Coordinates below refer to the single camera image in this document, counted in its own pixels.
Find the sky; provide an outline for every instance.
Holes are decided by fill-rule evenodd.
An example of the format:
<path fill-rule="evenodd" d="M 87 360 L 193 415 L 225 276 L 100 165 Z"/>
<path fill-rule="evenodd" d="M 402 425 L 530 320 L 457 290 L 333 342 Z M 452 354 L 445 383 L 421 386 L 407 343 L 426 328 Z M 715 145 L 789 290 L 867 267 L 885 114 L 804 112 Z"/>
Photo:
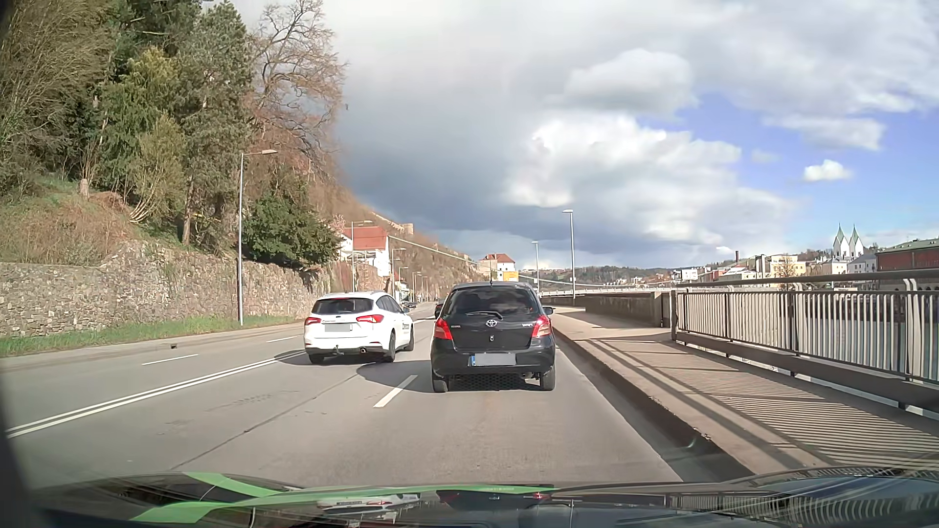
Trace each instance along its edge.
<path fill-rule="evenodd" d="M 344 178 L 525 267 L 570 266 L 567 209 L 578 266 L 939 236 L 939 3 L 794 4 L 324 0 Z"/>

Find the license plate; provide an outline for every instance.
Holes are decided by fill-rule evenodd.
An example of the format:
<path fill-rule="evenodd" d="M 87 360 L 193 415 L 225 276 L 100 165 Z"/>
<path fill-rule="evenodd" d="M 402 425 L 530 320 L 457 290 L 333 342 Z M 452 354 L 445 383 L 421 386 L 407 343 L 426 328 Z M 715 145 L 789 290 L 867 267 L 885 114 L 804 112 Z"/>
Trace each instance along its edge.
<path fill-rule="evenodd" d="M 515 366 L 516 355 L 505 354 L 475 354 L 469 359 L 471 366 Z"/>
<path fill-rule="evenodd" d="M 352 325 L 344 322 L 324 324 L 323 328 L 326 329 L 326 332 L 352 332 Z"/>

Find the black toyota hatchback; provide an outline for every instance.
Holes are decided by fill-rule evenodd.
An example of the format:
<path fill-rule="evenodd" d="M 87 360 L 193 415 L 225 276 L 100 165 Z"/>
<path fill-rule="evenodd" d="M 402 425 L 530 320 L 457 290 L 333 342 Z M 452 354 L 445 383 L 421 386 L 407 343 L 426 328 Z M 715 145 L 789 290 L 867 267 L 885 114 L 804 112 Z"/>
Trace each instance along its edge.
<path fill-rule="evenodd" d="M 434 324 L 430 368 L 434 392 L 455 377 L 517 374 L 554 390 L 554 308 L 526 283 L 480 282 L 454 287 Z"/>

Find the asphalt road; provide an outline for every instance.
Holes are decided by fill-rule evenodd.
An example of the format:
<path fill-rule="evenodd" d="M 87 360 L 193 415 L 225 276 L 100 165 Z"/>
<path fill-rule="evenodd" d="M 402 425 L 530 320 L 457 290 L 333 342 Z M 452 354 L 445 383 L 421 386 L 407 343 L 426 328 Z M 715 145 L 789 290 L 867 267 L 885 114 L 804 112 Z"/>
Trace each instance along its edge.
<path fill-rule="evenodd" d="M 680 479 L 563 347 L 552 392 L 496 378 L 434 394 L 432 310 L 411 312 L 416 348 L 393 364 L 311 365 L 299 325 L 3 360 L 8 436 L 33 487 L 171 470 L 306 486 Z"/>

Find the lamp post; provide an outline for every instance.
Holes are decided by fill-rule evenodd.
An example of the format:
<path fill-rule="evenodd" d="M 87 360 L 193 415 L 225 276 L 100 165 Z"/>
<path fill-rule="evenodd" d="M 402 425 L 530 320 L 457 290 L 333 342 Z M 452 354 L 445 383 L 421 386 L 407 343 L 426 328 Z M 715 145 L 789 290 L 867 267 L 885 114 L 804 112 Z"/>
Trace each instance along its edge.
<path fill-rule="evenodd" d="M 407 268 L 408 268 L 408 266 L 401 266 L 400 268 L 398 268 L 398 274 L 400 275 L 400 274 L 401 274 L 401 271 L 402 271 L 402 270 L 406 270 Z M 410 293 L 410 288 L 411 288 L 411 285 L 408 284 L 408 293 Z"/>
<path fill-rule="evenodd" d="M 565 209 L 564 214 L 571 215 L 571 304 L 577 298 L 577 268 L 574 266 L 574 210 Z"/>
<path fill-rule="evenodd" d="M 541 291 L 541 265 L 538 264 L 538 241 L 531 241 L 534 244 L 534 286 Z"/>
<path fill-rule="evenodd" d="M 397 281 L 394 280 L 394 261 L 395 261 L 395 260 L 401 260 L 401 259 L 400 259 L 400 258 L 394 258 L 394 252 L 395 252 L 395 251 L 405 251 L 405 248 L 403 248 L 403 247 L 396 247 L 396 248 L 393 248 L 390 252 L 388 252 L 388 253 L 389 253 L 388 259 L 391 261 L 391 266 L 392 266 L 392 297 L 394 297 L 394 299 L 395 299 L 396 301 L 400 301 L 400 300 L 398 299 L 397 292 L 396 292 L 396 290 L 397 290 L 397 284 L 398 284 L 398 283 L 397 283 Z"/>
<path fill-rule="evenodd" d="M 351 223 L 350 223 L 350 224 L 351 224 L 351 228 L 350 228 L 350 229 L 351 229 L 351 235 L 352 235 L 352 236 L 350 237 L 350 238 L 352 239 L 352 252 L 351 252 L 351 254 L 350 254 L 351 257 L 352 257 L 352 291 L 355 291 L 355 290 L 356 290 L 356 285 L 355 285 L 355 279 L 356 279 L 356 273 L 355 273 L 355 224 L 366 225 L 366 224 L 371 224 L 371 223 L 372 223 L 371 220 L 361 220 L 361 221 L 355 221 L 355 222 L 351 222 Z"/>
<path fill-rule="evenodd" d="M 244 204 L 244 159 L 246 156 L 264 156 L 267 154 L 276 154 L 277 150 L 265 148 L 257 152 L 241 152 L 241 166 L 238 175 L 238 325 L 244 326 L 244 280 L 241 274 L 241 217 L 243 216 Z"/>

